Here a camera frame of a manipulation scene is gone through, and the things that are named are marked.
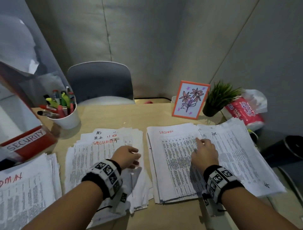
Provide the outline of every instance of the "chair backrest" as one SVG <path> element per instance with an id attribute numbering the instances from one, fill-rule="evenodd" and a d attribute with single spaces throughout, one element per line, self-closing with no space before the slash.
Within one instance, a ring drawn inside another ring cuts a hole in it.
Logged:
<path id="1" fill-rule="evenodd" d="M 133 100 L 131 73 L 115 62 L 85 62 L 68 69 L 68 81 L 77 103 L 100 96 L 119 96 Z"/>

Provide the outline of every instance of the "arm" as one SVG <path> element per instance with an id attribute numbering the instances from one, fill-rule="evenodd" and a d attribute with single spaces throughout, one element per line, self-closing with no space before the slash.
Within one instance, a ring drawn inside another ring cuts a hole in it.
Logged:
<path id="1" fill-rule="evenodd" d="M 203 174 L 209 166 L 219 165 L 218 152 L 210 140 L 196 138 L 196 142 L 198 149 L 192 153 L 191 162 Z M 226 190 L 222 194 L 221 201 L 239 230 L 298 230 L 245 188 Z"/>
<path id="2" fill-rule="evenodd" d="M 112 160 L 121 169 L 134 169 L 141 154 L 134 154 L 138 149 L 130 146 L 118 148 Z M 98 207 L 103 201 L 101 188 L 91 181 L 81 182 L 74 189 L 62 196 L 43 212 L 37 215 L 22 230 L 83 230 L 86 229 Z"/>

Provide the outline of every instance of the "red packaging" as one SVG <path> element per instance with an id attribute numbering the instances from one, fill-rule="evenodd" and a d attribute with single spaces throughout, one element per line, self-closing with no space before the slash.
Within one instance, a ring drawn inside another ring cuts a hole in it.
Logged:
<path id="1" fill-rule="evenodd" d="M 258 130 L 264 126 L 264 120 L 261 115 L 255 114 L 247 100 L 243 97 L 240 97 L 236 101 L 228 104 L 225 106 L 225 109 L 231 116 L 243 120 L 246 127 L 252 131 Z M 224 112 L 223 110 L 222 112 L 224 116 L 226 119 L 229 119 L 230 115 L 228 116 L 226 111 Z"/>

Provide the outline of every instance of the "paper stack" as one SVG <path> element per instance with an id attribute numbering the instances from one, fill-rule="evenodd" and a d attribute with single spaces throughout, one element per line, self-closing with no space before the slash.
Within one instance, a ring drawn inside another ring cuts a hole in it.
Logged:
<path id="1" fill-rule="evenodd" d="M 61 197 L 55 154 L 0 171 L 0 229 L 21 229 Z"/>
<path id="2" fill-rule="evenodd" d="M 257 197 L 285 192 L 285 188 L 255 148 L 243 121 L 232 118 L 220 125 L 192 123 L 148 127 L 147 141 L 156 203 L 201 196 L 205 181 L 191 166 L 195 138 L 210 139 L 221 166 L 231 170 Z"/>
<path id="3" fill-rule="evenodd" d="M 77 186 L 83 176 L 96 162 L 110 159 L 114 151 L 123 145 L 130 145 L 139 149 L 141 158 L 139 167 L 122 171 L 123 185 L 130 189 L 127 197 L 130 213 L 147 208 L 148 201 L 153 198 L 152 182 L 144 169 L 143 161 L 143 132 L 138 129 L 95 129 L 92 133 L 81 134 L 73 147 L 66 154 L 65 161 L 65 192 Z M 88 227 L 93 227 L 104 222 L 126 215 L 126 212 L 111 213 L 110 199 L 105 199 L 93 217 Z"/>

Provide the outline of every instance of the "hand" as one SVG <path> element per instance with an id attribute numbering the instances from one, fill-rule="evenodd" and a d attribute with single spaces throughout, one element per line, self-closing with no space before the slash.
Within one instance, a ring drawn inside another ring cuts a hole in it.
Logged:
<path id="1" fill-rule="evenodd" d="M 141 154 L 137 152 L 138 149 L 129 145 L 121 146 L 114 152 L 112 160 L 120 165 L 121 170 L 126 168 L 134 169 L 139 165 L 137 160 L 141 157 Z"/>
<path id="2" fill-rule="evenodd" d="M 219 165 L 218 151 L 209 139 L 196 138 L 197 152 L 192 152 L 191 163 L 203 174 L 211 165 Z"/>

